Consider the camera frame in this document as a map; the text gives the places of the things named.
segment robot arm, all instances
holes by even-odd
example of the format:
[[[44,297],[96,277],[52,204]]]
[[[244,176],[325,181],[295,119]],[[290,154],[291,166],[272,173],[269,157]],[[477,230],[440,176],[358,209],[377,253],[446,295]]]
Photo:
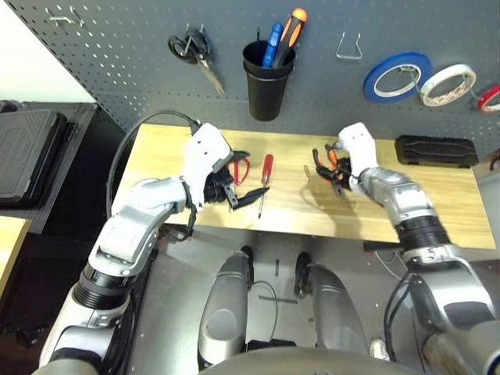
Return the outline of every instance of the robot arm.
[[[152,251],[159,226],[186,207],[202,211],[207,176],[232,156],[220,131],[205,123],[186,147],[180,176],[143,180],[120,207],[113,207],[115,212],[102,228],[45,342],[37,375],[113,369],[130,290]]]
[[[378,165],[375,142],[362,123],[342,130],[337,147],[349,153],[351,190],[383,206],[398,233],[416,315],[433,333],[423,349],[427,360],[443,374],[494,373],[500,322],[491,298],[421,186]]]

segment blue screwdriver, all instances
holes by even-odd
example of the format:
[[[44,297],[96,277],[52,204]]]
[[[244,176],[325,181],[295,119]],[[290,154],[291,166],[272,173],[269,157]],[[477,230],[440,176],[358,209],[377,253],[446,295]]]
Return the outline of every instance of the blue screwdriver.
[[[273,63],[274,56],[278,50],[278,45],[280,44],[281,35],[283,33],[284,26],[282,23],[276,22],[271,30],[271,35],[267,41],[266,54],[262,60],[262,66],[264,68],[270,68]]]

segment metal hook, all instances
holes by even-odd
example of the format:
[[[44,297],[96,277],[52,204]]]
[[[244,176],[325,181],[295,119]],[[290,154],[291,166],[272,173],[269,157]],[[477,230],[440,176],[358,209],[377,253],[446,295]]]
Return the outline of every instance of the metal hook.
[[[476,93],[474,92],[474,90],[472,89],[472,86],[470,84],[467,83],[467,77],[465,75],[462,75],[462,78],[463,78],[463,82],[465,83],[465,85],[467,86],[467,88],[469,89],[469,93],[470,93],[470,96],[472,96],[474,99],[476,100],[480,100],[481,97],[480,96],[477,96]]]
[[[203,26],[203,23],[202,23],[202,25],[200,26],[200,33],[203,32],[204,28],[205,28],[205,26]],[[189,23],[186,23],[186,31],[188,31],[188,29],[189,29]],[[184,54],[182,56],[186,56],[188,54],[189,45],[191,44],[192,40],[193,40],[192,37],[189,37],[187,39],[186,48],[184,49]]]
[[[359,56],[354,55],[341,55],[339,51],[341,50],[342,41],[345,37],[345,31],[342,33],[341,41],[338,42],[337,53],[335,54],[339,59],[346,60],[360,60],[363,58],[363,53],[361,52],[361,48],[359,47],[359,39],[361,38],[361,33],[358,34],[358,38],[356,39],[356,49],[358,50]]]
[[[416,76],[415,76],[415,68],[413,68],[412,66],[400,66],[399,71],[400,72],[409,72],[412,75],[413,85],[416,89],[416,92],[418,92],[420,94],[420,87],[418,85],[418,80],[416,79]]]
[[[77,19],[76,21],[67,16],[54,16],[52,12],[48,10],[48,8],[45,8],[45,12],[48,14],[48,20],[53,27],[58,28],[60,26],[59,22],[66,22],[70,25],[78,25],[78,27],[81,29],[84,26],[84,21],[78,16],[74,6],[70,6],[70,11],[71,14],[73,14]]]

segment black storage box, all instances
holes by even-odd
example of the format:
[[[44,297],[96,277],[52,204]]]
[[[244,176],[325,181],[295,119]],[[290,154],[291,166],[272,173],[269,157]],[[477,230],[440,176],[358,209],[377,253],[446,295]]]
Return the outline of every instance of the black storage box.
[[[0,207],[29,207],[42,196],[66,117],[49,109],[0,114]]]

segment blue tape roll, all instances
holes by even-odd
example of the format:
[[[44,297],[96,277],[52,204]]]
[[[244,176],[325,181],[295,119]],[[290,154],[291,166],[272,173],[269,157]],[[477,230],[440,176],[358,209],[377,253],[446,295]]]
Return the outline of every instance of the blue tape roll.
[[[416,93],[416,88],[409,85],[396,91],[379,91],[376,84],[383,75],[389,70],[398,66],[412,66],[416,68],[416,74],[420,71],[420,77],[416,82],[422,86],[432,75],[432,64],[427,56],[418,52],[404,52],[385,59],[375,66],[366,76],[363,90],[365,97],[372,102],[395,102],[400,99],[408,98]]]

